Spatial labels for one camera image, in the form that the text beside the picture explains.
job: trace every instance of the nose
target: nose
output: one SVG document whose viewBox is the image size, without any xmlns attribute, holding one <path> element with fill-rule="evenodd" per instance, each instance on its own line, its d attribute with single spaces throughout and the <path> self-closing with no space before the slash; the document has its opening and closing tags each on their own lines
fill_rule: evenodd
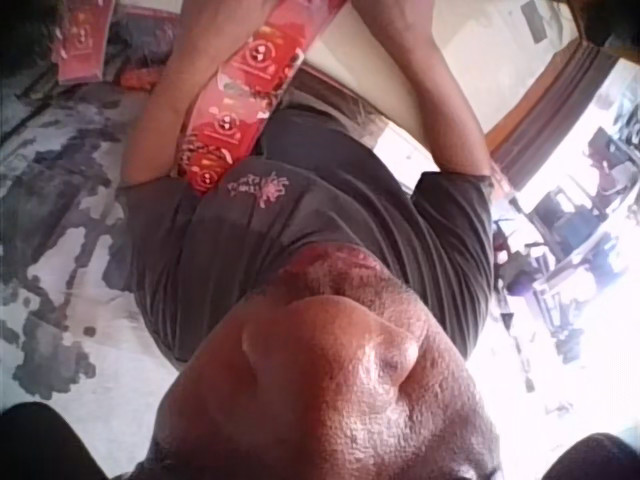
<svg viewBox="0 0 640 480">
<path fill-rule="evenodd" d="M 264 401 L 383 412 L 418 357 L 417 341 L 360 304 L 312 297 L 246 327 L 243 348 Z"/>
</svg>

